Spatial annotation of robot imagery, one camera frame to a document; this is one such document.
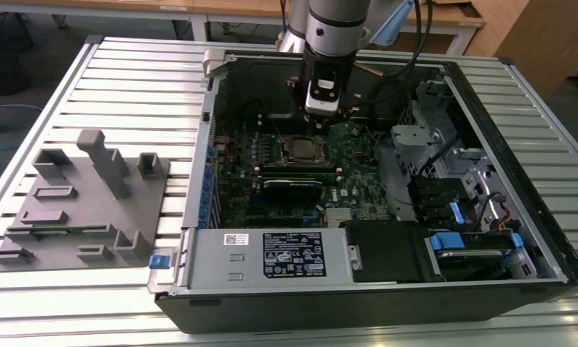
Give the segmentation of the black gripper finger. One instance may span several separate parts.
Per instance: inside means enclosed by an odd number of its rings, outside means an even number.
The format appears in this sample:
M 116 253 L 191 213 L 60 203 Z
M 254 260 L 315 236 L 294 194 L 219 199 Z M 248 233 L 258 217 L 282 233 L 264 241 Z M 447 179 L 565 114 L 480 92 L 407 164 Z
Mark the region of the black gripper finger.
M 286 81 L 286 85 L 291 96 L 291 118 L 299 123 L 300 132 L 314 135 L 319 117 L 307 109 L 308 88 L 298 75 Z
M 340 95 L 336 110 L 332 111 L 334 102 L 318 100 L 316 106 L 320 115 L 316 124 L 316 134 L 328 135 L 334 125 L 342 124 L 351 120 L 360 111 L 362 96 L 355 93 L 346 92 Z

